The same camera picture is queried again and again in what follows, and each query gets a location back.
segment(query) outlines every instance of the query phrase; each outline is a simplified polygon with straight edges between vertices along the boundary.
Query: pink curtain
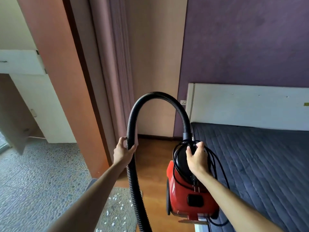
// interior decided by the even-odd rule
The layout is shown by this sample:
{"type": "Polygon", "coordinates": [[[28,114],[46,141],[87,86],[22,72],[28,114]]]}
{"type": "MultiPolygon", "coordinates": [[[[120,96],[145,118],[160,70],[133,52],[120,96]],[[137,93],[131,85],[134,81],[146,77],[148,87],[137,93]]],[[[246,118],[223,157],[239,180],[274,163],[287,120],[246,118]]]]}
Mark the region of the pink curtain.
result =
{"type": "Polygon", "coordinates": [[[116,139],[134,105],[125,0],[90,0],[116,139]]]}

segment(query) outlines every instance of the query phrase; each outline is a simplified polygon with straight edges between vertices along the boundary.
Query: person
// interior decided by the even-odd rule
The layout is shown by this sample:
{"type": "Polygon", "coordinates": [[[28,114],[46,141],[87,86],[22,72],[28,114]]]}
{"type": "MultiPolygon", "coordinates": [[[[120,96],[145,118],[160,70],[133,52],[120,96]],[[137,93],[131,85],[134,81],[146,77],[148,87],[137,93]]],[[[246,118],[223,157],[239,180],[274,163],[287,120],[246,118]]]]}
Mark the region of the person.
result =
{"type": "MultiPolygon", "coordinates": [[[[85,231],[93,232],[102,213],[107,198],[123,169],[129,164],[136,150],[124,147],[126,138],[121,137],[114,149],[112,166],[79,198],[56,222],[48,232],[85,231]]],[[[187,162],[191,172],[208,189],[221,210],[237,232],[282,232],[273,222],[267,220],[237,195],[219,183],[209,172],[204,143],[197,144],[192,155],[187,148],[187,162]]]]}

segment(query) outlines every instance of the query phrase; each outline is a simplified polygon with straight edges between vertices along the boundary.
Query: headboard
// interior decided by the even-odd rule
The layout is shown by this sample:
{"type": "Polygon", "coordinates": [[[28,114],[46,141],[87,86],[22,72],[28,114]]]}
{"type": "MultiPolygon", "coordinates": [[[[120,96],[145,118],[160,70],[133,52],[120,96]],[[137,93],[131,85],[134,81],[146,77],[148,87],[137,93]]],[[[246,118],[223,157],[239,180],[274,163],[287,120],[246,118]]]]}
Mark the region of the headboard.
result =
{"type": "Polygon", "coordinates": [[[309,88],[189,83],[190,122],[309,131],[309,88]]]}

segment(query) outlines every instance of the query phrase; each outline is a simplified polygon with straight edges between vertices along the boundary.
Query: red vacuum cleaner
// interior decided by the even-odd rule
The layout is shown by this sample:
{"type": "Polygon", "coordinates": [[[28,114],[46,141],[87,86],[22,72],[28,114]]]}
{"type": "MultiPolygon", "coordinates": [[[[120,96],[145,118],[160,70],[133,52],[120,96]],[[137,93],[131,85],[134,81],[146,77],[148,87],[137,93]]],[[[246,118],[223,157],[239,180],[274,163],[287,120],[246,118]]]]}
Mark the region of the red vacuum cleaner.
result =
{"type": "MultiPolygon", "coordinates": [[[[151,92],[140,97],[134,104],[127,128],[127,146],[129,150],[135,141],[135,127],[137,116],[141,107],[151,99],[163,99],[172,104],[179,113],[183,123],[183,141],[180,142],[173,150],[173,160],[170,161],[167,169],[167,213],[175,216],[185,217],[180,220],[184,223],[208,224],[215,226],[224,226],[228,221],[217,224],[212,219],[219,216],[219,206],[212,198],[207,189],[199,182],[195,175],[190,171],[187,164],[186,148],[189,146],[191,152],[196,151],[196,144],[199,141],[192,140],[190,121],[183,106],[172,96],[163,92],[151,92]],[[206,222],[199,221],[199,218],[205,218],[206,222]]],[[[218,157],[206,146],[205,151],[208,153],[208,169],[217,179],[216,161],[219,163],[226,185],[229,184],[223,171],[222,164],[218,157]]],[[[147,217],[143,199],[140,194],[138,178],[135,166],[135,154],[127,166],[127,174],[130,186],[130,194],[133,202],[135,215],[139,230],[141,232],[151,232],[151,226],[147,217]]]]}

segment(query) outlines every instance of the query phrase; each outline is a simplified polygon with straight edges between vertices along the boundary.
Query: purple wall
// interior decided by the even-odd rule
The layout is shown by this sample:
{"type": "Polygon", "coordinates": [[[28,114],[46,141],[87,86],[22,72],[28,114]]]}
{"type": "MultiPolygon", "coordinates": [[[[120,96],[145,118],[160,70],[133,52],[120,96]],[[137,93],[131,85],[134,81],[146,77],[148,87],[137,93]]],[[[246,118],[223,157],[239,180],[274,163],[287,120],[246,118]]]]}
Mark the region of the purple wall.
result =
{"type": "Polygon", "coordinates": [[[190,82],[309,87],[309,0],[188,0],[184,34],[178,100],[190,82]]]}

